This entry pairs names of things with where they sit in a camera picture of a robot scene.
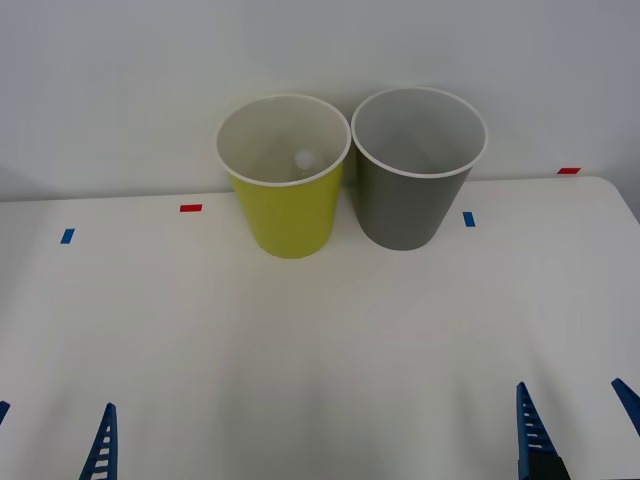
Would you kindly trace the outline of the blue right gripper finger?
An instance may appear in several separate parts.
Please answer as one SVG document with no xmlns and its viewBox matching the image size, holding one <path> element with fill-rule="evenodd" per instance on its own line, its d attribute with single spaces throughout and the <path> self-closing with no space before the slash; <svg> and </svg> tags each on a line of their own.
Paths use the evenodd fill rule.
<svg viewBox="0 0 640 480">
<path fill-rule="evenodd" d="M 563 459 L 535 408 L 524 382 L 516 387 L 518 478 L 520 480 L 569 480 Z"/>
<path fill-rule="evenodd" d="M 614 379 L 611 384 L 632 424 L 640 426 L 640 397 L 620 378 Z"/>
</svg>

